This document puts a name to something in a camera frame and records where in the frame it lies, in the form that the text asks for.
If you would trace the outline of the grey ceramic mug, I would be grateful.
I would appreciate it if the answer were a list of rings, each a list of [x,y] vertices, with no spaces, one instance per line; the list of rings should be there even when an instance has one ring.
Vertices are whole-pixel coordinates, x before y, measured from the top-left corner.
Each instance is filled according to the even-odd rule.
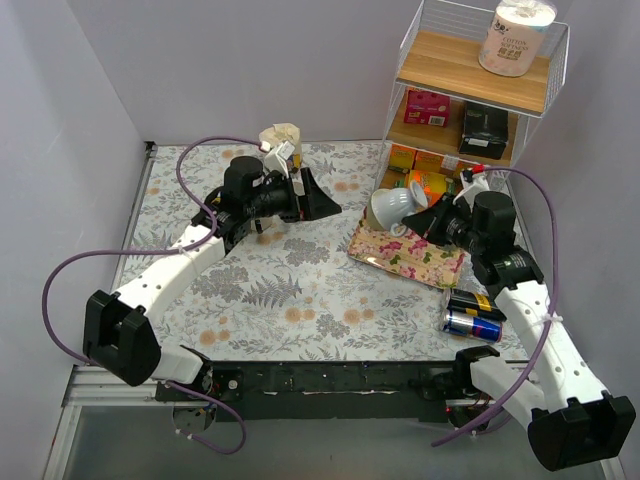
[[[386,231],[393,237],[402,237],[408,231],[402,220],[427,207],[428,199],[423,187],[411,181],[408,187],[376,190],[367,205],[365,220],[375,231]]]

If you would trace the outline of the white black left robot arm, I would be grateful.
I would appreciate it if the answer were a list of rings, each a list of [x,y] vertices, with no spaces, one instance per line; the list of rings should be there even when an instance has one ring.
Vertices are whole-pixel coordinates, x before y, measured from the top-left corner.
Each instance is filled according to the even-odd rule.
[[[205,398],[213,377],[203,369],[204,356],[161,345],[153,327],[194,280],[250,233],[253,222],[272,216],[285,223],[315,221],[340,213],[308,168],[300,175],[297,192],[289,175],[266,170],[259,159],[233,159],[223,184],[205,198],[175,243],[176,254],[160,257],[115,292],[98,290],[89,298],[84,355],[130,386],[148,379],[174,381],[188,398]]]

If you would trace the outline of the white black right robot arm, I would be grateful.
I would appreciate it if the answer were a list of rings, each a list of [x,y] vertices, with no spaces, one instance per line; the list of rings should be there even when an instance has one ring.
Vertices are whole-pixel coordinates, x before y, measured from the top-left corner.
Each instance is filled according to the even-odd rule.
[[[577,351],[551,304],[543,274],[515,242],[516,211],[496,191],[472,205],[445,194],[432,207],[403,218],[429,243],[470,254],[476,278],[512,325],[529,357],[516,374],[498,354],[456,358],[454,389],[464,397],[486,392],[527,433],[549,471],[617,456],[636,419],[626,396],[613,396]]]

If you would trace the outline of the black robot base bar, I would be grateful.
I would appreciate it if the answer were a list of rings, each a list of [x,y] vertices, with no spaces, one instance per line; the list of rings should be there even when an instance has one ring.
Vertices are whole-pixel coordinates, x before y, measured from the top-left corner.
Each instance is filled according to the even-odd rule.
[[[489,401],[453,361],[207,362],[189,389],[248,420],[417,419]]]

